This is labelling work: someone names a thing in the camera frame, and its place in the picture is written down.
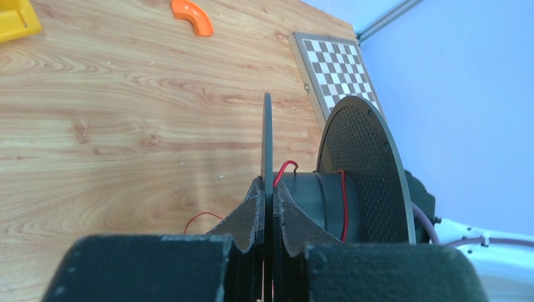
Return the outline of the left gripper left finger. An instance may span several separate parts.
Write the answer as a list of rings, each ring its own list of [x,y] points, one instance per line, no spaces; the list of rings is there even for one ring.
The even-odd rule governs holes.
[[[264,184],[205,234],[94,234],[62,258],[44,301],[256,301]]]

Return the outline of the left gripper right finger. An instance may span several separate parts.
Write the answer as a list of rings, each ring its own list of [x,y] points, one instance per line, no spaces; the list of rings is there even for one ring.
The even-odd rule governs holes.
[[[442,245],[342,243],[286,185],[273,190],[275,301],[487,301],[473,265]]]

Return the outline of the black cable spool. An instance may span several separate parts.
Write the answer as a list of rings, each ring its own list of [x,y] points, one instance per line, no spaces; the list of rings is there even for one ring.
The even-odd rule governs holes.
[[[302,211],[342,242],[416,243],[406,173],[384,118],[369,101],[347,96],[327,119],[314,172],[273,170],[271,95],[264,95],[261,178],[264,184],[264,299],[276,258],[273,190],[284,183]]]

